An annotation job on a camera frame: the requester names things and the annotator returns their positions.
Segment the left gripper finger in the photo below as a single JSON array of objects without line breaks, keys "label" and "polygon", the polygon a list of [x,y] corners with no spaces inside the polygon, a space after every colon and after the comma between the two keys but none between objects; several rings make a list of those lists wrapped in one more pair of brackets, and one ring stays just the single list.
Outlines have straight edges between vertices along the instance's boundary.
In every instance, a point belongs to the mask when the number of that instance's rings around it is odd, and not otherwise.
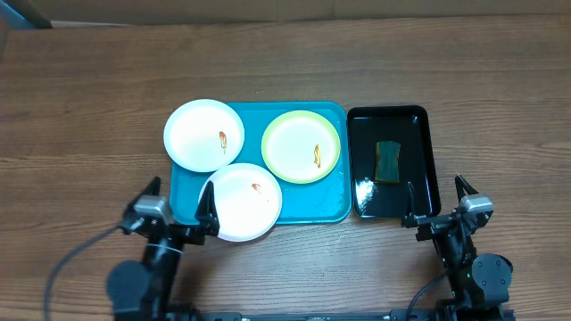
[{"label": "left gripper finger", "polygon": [[214,184],[211,181],[206,182],[194,217],[199,222],[199,227],[205,235],[217,235],[219,233],[219,218],[215,204]]},{"label": "left gripper finger", "polygon": [[159,196],[160,190],[161,179],[159,177],[154,177],[146,188],[127,205],[127,211],[133,211],[135,204],[142,196]]}]

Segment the green and yellow sponge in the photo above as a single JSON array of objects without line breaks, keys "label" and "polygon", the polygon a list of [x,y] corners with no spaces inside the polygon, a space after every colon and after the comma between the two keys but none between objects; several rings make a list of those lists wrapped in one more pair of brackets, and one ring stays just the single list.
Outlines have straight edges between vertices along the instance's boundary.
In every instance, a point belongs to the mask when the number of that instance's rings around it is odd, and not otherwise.
[{"label": "green and yellow sponge", "polygon": [[399,184],[399,163],[401,145],[394,141],[376,143],[375,181]]}]

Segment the light green plate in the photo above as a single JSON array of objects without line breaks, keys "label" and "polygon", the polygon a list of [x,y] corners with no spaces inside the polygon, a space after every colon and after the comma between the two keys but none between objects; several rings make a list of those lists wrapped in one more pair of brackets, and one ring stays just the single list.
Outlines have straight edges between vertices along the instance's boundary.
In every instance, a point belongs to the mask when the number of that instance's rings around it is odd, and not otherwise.
[{"label": "light green plate", "polygon": [[266,167],[294,184],[319,181],[335,167],[341,140],[333,124],[314,111],[289,111],[272,120],[261,139]]}]

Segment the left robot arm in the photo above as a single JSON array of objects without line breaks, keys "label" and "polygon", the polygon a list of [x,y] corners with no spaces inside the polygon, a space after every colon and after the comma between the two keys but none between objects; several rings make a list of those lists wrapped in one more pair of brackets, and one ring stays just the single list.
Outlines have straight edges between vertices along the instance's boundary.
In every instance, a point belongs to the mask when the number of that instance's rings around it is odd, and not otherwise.
[{"label": "left robot arm", "polygon": [[203,245],[219,234],[214,184],[202,192],[196,226],[174,221],[170,204],[160,195],[161,179],[155,177],[124,210],[119,229],[147,240],[139,261],[123,261],[107,277],[106,290],[116,320],[202,320],[191,303],[173,304],[171,289],[184,246]]}]

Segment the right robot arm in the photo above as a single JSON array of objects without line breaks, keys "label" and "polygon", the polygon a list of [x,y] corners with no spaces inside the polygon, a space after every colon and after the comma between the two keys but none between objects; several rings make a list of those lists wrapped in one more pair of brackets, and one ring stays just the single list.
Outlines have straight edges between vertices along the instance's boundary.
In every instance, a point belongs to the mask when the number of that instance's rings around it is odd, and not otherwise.
[{"label": "right robot arm", "polygon": [[[501,305],[509,301],[513,265],[497,254],[479,254],[471,235],[486,226],[493,214],[492,200],[479,193],[466,179],[457,175],[458,206],[444,216],[418,216],[415,190],[407,184],[407,213],[401,220],[406,228],[416,228],[419,242],[431,241],[443,262],[443,272],[421,288],[410,301],[405,320],[513,320],[512,310]],[[439,300],[433,309],[416,309],[429,289],[446,279],[450,299]]]}]

